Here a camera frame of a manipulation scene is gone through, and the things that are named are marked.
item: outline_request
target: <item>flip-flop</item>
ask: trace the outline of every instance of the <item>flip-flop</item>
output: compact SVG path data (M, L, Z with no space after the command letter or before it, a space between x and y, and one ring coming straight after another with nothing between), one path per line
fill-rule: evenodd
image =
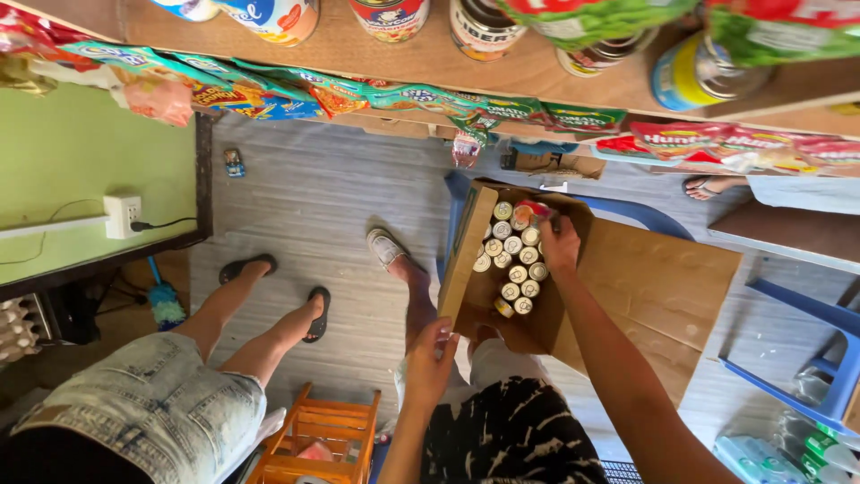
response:
M308 301L313 299L315 295L322 295L322 316L311 321L308 335L302 338L305 343L316 343L325 334L326 327L329 325L329 305L331 304L331 293L323 286L317 286L310 290Z
M412 264L418 269L427 272L409 255L403 245L397 242L391 233L382 227L374 227L367 233L367 246L371 252L379 259L379 262L388 270L388 267L394 263L395 259L400 256L408 258Z
M702 202L704 202L705 200L710 200L711 198L714 198L715 196L722 195L722 192L710 191L709 189L705 188L708 185L708 183L710 183L710 175L708 175L707 177L693 177L693 178L687 178L686 180L684 180L684 182L681 184L681 187L684 189L684 195L687 195L690 198L693 198L692 194L687 193L687 190L691 190L691 189L687 188L687 184L690 182L697 182L699 180L704 180L704 182L701 185L699 185L697 187L693 187L691 189L701 191L702 195L707 195L708 198L705 198L704 200L696 198L695 200L702 200Z
M255 256L249 259L244 260L236 260L227 265L225 265L221 272L218 273L218 281L221 282L221 285L225 285L227 282L236 279L239 274L242 273L242 269L250 262L256 262L258 260L268 262L271 266L271 269L263 276L269 276L270 274L274 274L276 270L278 270L278 261L274 258L272 254L260 254L259 256Z

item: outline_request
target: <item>person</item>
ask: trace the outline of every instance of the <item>person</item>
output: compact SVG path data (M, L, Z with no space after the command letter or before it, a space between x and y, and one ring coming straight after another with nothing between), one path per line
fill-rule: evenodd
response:
M541 221L550 274L588 375L647 484L740 484L681 421L651 366L577 276L580 239ZM368 245L407 284L406 357L396 372L400 416L380 484L552 482L606 484L591 441L540 360L511 352L495 328L470 341L470 382L454 352L451 319L436 317L429 275L384 229ZM463 315L458 324L463 322Z
M688 178L684 192L696 200L709 200L740 186L750 187L756 200L772 207L860 214L860 178L709 175Z
M325 333L331 294L318 287L218 369L206 367L224 326L276 270L270 254L225 265L223 285L194 316L57 387L0 447L4 481L217 484L251 451L280 359Z

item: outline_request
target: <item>green wall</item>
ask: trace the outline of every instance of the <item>green wall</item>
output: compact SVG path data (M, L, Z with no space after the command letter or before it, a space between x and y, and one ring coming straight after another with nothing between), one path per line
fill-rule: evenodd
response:
M0 229L103 214L101 198L141 195L143 221L196 212L194 125L170 127L121 109L103 90L61 84L44 98L0 89ZM195 222L105 236L103 224L0 239L0 284L190 232ZM28 262L5 264L35 257Z

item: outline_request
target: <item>light wash denim shorts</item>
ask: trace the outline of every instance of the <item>light wash denim shorts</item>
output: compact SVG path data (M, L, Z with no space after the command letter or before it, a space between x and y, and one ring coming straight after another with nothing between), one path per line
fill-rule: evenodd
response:
M265 412L253 376L209 369L193 339L160 332L74 375L12 434L63 427L105 445L155 484L212 484L244 458Z

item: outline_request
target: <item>gray floor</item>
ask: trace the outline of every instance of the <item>gray floor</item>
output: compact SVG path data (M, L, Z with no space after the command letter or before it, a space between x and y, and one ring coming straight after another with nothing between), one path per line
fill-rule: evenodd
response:
M241 150L245 178L230 179L219 169L220 153L228 147ZM212 363L223 362L323 284L333 295L328 332L320 342L300 344L286 355L267 389L270 406L289 407L301 384L313 381L316 397L334 400L368 401L373 389L382 389L380 420L395 417L392 372L403 353L407 290L367 250L366 227L378 220L387 223L434 273L447 228L449 196L442 177L451 169L450 150L439 140L228 115L215 127L213 166L217 234L192 251L193 309L217 287L218 270L230 260L270 251L280 270L260 282L227 326ZM554 182L501 171L494 157L483 158L471 173L521 185ZM610 163L601 180L571 181L570 191L658 208L704 243L715 242L705 227L751 196L746 189L733 189L717 200L694 201L682 194L681 180ZM728 340L735 361L787 387L831 334L804 314L745 289L750 272L831 303L853 280L836 270L722 245L747 256L679 409L707 445L727 428L766 436L780 407L706 357L716 357ZM438 290L437 283L431 287L434 299ZM458 361L468 369L462 349ZM552 358L546 364L600 456L629 460L590 383Z

